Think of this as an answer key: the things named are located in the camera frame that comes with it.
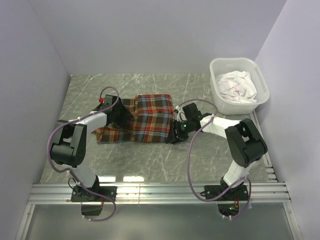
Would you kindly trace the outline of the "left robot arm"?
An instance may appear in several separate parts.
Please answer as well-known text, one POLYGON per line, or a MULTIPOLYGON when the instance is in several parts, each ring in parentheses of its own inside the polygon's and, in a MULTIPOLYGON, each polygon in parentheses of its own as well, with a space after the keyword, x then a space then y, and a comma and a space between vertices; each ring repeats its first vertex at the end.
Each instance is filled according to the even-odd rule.
POLYGON ((124 128, 131 117, 118 95, 107 94, 89 114, 73 120, 58 120, 46 146, 52 169, 57 173, 69 172, 84 197, 96 201, 101 189, 98 176, 84 162, 87 136, 110 124, 124 128))

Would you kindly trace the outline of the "plaid long sleeve shirt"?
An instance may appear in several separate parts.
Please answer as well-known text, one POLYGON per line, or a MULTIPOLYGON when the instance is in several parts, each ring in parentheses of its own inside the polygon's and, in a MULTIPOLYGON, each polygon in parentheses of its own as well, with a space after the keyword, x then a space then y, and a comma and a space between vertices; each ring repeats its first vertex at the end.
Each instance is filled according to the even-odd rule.
POLYGON ((111 123, 93 131, 98 144, 166 142, 174 118, 171 95, 141 94, 122 99, 121 102, 132 117, 123 129, 111 123))

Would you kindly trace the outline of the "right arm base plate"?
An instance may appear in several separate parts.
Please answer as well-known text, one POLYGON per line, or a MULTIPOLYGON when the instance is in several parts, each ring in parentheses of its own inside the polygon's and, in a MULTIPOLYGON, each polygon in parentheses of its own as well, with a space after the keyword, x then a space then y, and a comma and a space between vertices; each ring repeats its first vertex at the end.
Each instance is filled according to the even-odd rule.
MULTIPOLYGON (((221 185, 205 185, 204 191, 200 193, 206 200, 217 197, 225 189, 221 185)), ((249 199, 249 190, 246 185, 240 185, 228 190, 217 201, 247 201, 249 199)))

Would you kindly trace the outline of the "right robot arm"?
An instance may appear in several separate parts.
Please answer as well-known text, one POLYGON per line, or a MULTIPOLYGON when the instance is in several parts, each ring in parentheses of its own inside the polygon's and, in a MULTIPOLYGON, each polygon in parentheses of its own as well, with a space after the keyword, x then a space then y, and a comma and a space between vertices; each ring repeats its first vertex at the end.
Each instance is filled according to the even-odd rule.
POLYGON ((213 134, 227 140, 232 162, 220 180, 219 195, 226 200, 233 199, 253 165, 268 152, 254 122, 249 118, 230 120, 213 113, 201 113, 194 102, 183 107, 178 105, 174 111, 177 116, 170 122, 167 144, 184 142, 191 132, 213 134))

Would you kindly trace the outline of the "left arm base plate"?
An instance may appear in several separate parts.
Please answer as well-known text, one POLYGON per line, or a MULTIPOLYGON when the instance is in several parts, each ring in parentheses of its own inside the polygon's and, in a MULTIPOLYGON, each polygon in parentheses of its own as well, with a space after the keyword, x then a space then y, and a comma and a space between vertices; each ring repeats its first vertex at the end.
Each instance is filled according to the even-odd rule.
POLYGON ((101 195, 106 196, 113 201, 116 199, 117 195, 117 187, 116 186, 100 186, 98 189, 89 189, 91 192, 95 192, 95 194, 86 191, 81 186, 76 185, 71 194, 71 202, 99 202, 102 200, 101 195))

